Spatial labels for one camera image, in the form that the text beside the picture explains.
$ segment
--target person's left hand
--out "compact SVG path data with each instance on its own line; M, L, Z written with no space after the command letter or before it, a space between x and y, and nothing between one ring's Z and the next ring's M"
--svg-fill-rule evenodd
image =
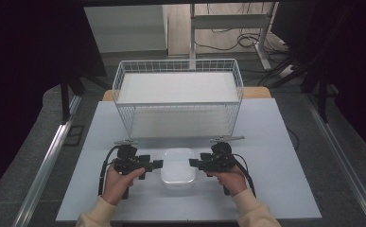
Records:
M114 162L111 163L106 172L105 189L102 199L111 205L117 205L123 197L127 187L133 185L133 179L145 173L145 169L138 168L128 175L120 175L114 170Z

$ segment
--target human arm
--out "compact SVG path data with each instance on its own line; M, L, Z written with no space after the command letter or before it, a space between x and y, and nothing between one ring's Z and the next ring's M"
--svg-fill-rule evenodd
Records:
M248 189L242 171L234 166L228 172L206 172L218 178L218 183L230 191L238 212L240 227L278 227L276 218L270 213L269 207L258 201Z
M128 186L132 186L133 179L141 176L144 168L135 169L128 175L120 175L114 170L112 163L106 172L103 195L97 198L96 205L89 211L79 215L76 226L104 227L110 226L110 218L117 208L117 204Z

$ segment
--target plastic container lid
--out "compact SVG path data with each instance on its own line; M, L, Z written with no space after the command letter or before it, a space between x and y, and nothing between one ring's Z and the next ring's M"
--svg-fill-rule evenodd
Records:
M163 153L161 176L166 188L187 189L194 185L196 169L189 165L190 158L195 158L190 148L170 148Z

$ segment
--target gray floor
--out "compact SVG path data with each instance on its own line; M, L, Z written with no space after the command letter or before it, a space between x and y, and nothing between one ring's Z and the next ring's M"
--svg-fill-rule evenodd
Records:
M254 53L200 57L236 58L241 69L256 71L262 69L257 55ZM108 54L103 58L109 75L113 75L116 66L122 59L172 57L166 57L162 53L151 53L150 55L130 53L128 57L122 54ZM246 84L248 86L256 86L261 76L264 77L265 73L242 72L243 80L248 81ZM276 79L278 76L271 77L265 82L269 83ZM292 143L293 146L298 146L296 149L298 157L323 218L311 220L282 219L279 221L283 226L366 226L366 217L357 198L306 105L305 96L299 89L301 81L302 79L295 79L280 88L272 89L271 94L278 103L287 127L298 136L299 140L291 134ZM58 161L32 215L29 226L74 225L74 223L56 223L55 217L73 174L97 102L105 92L90 81L84 80L83 82L87 92L82 97L73 128L61 149ZM333 98L328 99L327 116L330 127L366 186L366 144L341 116L334 105ZM44 107L36 124L0 182L0 226L10 226L13 223L60 123L60 89L55 87L45 94ZM73 136L79 132L81 132L81 136Z

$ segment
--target metal rail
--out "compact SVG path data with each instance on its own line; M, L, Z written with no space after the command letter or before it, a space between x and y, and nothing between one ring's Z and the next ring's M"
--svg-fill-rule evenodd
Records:
M344 174L347 182L350 184L363 212L366 216L366 187L360 180L359 176L356 174L353 166L345 155L345 151L342 149L339 141L329 127L329 124L324 123L323 119L318 113L317 104L311 94L305 95L305 99L311 109L313 116L322 131L324 138L326 139L330 150L333 152L341 170Z
M35 180L33 181L32 186L29 188L28 194L26 194L26 198L24 199L20 211L18 212L18 215L11 226L21 227L27 226L29 224L29 221L31 220L38 204L39 198L44 191L44 187L47 183L53 166L56 163L57 157L59 156L59 152L61 150L62 144L64 143L65 137L67 136L71 124L73 123L74 115L77 111L80 100L81 98L79 96L74 96L74 98L71 100L70 118L64 125L59 126L52 144L50 145L44 157L44 161L42 162L41 167L35 176Z

